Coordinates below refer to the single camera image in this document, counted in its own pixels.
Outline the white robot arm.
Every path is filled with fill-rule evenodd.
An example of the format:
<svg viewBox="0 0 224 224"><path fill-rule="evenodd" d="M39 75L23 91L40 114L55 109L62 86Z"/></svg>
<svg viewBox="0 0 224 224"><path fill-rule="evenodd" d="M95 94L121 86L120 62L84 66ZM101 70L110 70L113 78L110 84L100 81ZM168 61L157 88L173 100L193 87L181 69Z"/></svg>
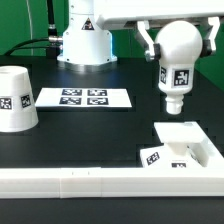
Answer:
<svg viewBox="0 0 224 224"><path fill-rule="evenodd" d="M58 61L76 70L113 64L113 30L135 29L146 57L160 56L159 45L146 33L167 21L197 23L224 16L221 0L68 0L69 25L63 32Z"/></svg>

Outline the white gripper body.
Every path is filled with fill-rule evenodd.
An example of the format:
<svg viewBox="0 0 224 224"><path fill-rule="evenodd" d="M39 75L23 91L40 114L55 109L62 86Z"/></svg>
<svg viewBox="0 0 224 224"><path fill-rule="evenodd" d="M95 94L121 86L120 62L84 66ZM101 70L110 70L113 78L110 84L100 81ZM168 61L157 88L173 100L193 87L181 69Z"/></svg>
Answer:
<svg viewBox="0 0 224 224"><path fill-rule="evenodd" d="M94 19L102 29L131 29L138 21L200 20L224 16L224 0L94 0Z"/></svg>

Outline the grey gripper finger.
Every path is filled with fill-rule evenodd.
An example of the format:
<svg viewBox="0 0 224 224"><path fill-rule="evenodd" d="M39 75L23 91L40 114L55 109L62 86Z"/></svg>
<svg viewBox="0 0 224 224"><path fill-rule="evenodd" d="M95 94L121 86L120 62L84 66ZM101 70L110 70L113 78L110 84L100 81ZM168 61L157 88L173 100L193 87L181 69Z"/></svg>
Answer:
<svg viewBox="0 0 224 224"><path fill-rule="evenodd" d="M160 45L152 40L148 34L149 29L150 25L148 21L138 21L136 24L135 38L144 49L144 55L147 62L159 60L161 58Z"/></svg>
<svg viewBox="0 0 224 224"><path fill-rule="evenodd" d="M220 18L201 17L200 24L206 29L206 35L202 38L202 51L200 57L207 57L216 53L215 39L220 28Z"/></svg>

